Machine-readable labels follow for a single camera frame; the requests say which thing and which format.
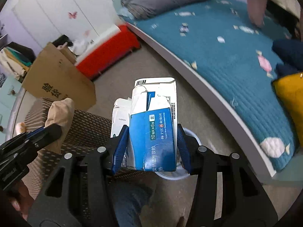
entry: bed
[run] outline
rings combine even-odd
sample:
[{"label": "bed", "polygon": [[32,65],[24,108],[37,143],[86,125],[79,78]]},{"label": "bed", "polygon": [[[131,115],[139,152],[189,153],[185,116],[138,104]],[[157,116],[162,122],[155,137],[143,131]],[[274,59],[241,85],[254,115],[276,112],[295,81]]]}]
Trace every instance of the bed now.
[{"label": "bed", "polygon": [[[281,62],[272,42],[289,36],[288,31],[269,17],[262,30],[254,28],[243,1],[210,0],[147,20],[123,19],[215,111],[261,182],[301,184],[302,176],[293,172],[302,164],[300,155],[293,158],[297,136],[271,87]],[[180,32],[181,26],[189,31]],[[261,67],[259,55],[271,69]]]}]

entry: yellow pillow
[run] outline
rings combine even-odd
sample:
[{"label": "yellow pillow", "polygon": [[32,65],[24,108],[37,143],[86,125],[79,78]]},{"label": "yellow pillow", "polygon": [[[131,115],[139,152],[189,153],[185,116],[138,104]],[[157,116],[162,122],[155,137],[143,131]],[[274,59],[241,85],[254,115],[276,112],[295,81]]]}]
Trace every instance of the yellow pillow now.
[{"label": "yellow pillow", "polygon": [[277,96],[289,112],[303,146],[303,73],[292,74],[272,82]]}]

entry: brown cardboard box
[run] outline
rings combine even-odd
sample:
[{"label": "brown cardboard box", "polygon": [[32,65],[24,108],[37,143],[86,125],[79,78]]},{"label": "brown cardboard box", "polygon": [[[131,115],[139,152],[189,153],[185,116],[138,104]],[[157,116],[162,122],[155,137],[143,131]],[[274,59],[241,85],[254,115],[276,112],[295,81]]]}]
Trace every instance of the brown cardboard box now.
[{"label": "brown cardboard box", "polygon": [[76,63],[76,56],[69,50],[67,46],[60,49],[60,52],[74,65]]},{"label": "brown cardboard box", "polygon": [[22,83],[33,96],[52,100],[67,97],[75,102],[75,108],[86,111],[96,104],[93,82],[52,44],[40,52]]}]

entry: bed frame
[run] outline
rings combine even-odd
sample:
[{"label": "bed frame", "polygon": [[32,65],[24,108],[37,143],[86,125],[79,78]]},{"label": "bed frame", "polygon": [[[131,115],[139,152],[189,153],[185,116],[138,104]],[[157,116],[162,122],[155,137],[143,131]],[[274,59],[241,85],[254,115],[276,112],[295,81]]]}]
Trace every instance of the bed frame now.
[{"label": "bed frame", "polygon": [[127,26],[167,60],[213,109],[245,153],[260,182],[279,186],[303,185],[303,153],[296,153],[287,166],[277,173],[239,115],[204,78],[142,30],[130,23]]}]

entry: drawer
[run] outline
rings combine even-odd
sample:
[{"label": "drawer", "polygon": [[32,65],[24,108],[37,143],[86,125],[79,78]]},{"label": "drawer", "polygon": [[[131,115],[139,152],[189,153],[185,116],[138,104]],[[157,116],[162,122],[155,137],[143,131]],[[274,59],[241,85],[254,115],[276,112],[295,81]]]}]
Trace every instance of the drawer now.
[{"label": "drawer", "polygon": [[0,125],[3,127],[3,132],[0,131],[0,144],[5,142],[5,130],[9,123],[9,116],[11,114],[10,109],[0,103]]},{"label": "drawer", "polygon": [[0,88],[0,102],[9,110],[12,110],[17,94],[21,89],[21,83],[11,76],[8,76],[3,86]]}]

